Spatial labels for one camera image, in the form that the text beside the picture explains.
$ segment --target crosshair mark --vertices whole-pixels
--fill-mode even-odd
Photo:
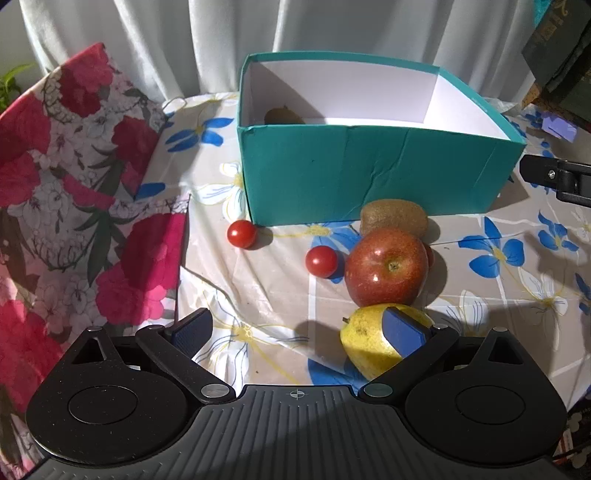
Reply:
[[[292,398],[295,398],[296,400],[299,400],[301,397],[305,395],[305,393],[302,392],[302,390],[292,390],[291,392],[289,392],[288,395]]]

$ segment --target green plant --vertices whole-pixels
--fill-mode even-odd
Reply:
[[[18,67],[14,67],[12,70],[9,70],[3,76],[0,77],[0,113],[8,108],[10,105],[20,94],[22,94],[21,88],[17,85],[16,76],[24,72],[25,70],[32,67],[32,63],[26,63],[24,65],[19,65]]]

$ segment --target cardboard box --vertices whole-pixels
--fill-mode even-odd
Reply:
[[[283,106],[306,124],[264,125]],[[251,218],[265,226],[357,220],[383,198],[486,212],[525,147],[449,72],[363,54],[250,55],[238,118]]]

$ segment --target kiwi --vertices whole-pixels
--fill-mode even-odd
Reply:
[[[302,118],[287,108],[286,105],[280,108],[272,108],[265,114],[265,125],[293,125],[305,124]]]
[[[376,228],[393,227],[421,238],[428,218],[420,205],[408,200],[384,199],[370,202],[361,209],[361,235]]]

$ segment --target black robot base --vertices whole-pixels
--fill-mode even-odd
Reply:
[[[506,329],[482,339],[433,326],[357,396],[247,385],[238,398],[191,360],[211,333],[205,309],[134,337],[85,331],[29,404],[46,458],[27,478],[566,478],[549,457],[564,405]]]

